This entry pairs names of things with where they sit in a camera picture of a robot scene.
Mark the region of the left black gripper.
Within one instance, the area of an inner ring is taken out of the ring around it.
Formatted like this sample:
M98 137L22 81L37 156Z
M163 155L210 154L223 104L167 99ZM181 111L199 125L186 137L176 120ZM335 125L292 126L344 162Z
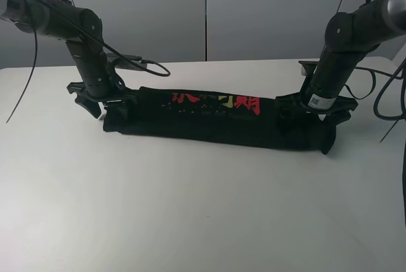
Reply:
M95 119L102 114L99 103L107 103L107 115L112 119L127 120L131 105L128 100L136 101L138 90L114 88L107 93L91 94L84 82L71 82L67 86L70 94L77 95L75 103L88 111Z

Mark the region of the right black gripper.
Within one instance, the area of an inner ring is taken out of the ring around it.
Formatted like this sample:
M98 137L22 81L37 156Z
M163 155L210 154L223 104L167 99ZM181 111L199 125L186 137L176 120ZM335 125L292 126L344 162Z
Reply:
M309 107L300 93L278 96L275 98L277 127L281 134L300 133L305 113L325 115L322 121L325 125L338 126L350 119L350 111L354 111L357 106L356 99L338 96L329 109L321 110Z

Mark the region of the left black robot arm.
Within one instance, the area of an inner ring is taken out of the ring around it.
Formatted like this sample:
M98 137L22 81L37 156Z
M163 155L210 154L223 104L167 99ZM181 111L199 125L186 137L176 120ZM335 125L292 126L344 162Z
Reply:
M144 70L140 57L119 55L103 40L101 19L91 10L66 0L1 0L1 19L24 33L63 41L81 77L67 86L75 103L98 118L101 106L126 113L136 91L125 86L116 68Z

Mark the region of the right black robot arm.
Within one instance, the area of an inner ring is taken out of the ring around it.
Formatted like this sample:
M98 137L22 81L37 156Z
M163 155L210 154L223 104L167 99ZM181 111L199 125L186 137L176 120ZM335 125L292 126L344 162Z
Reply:
M374 0L353 13L334 15L320 60L303 69L300 91L275 99L278 125L318 124L320 115L334 126L347 121L358 103L339 94L355 67L381 43L403 35L405 0Z

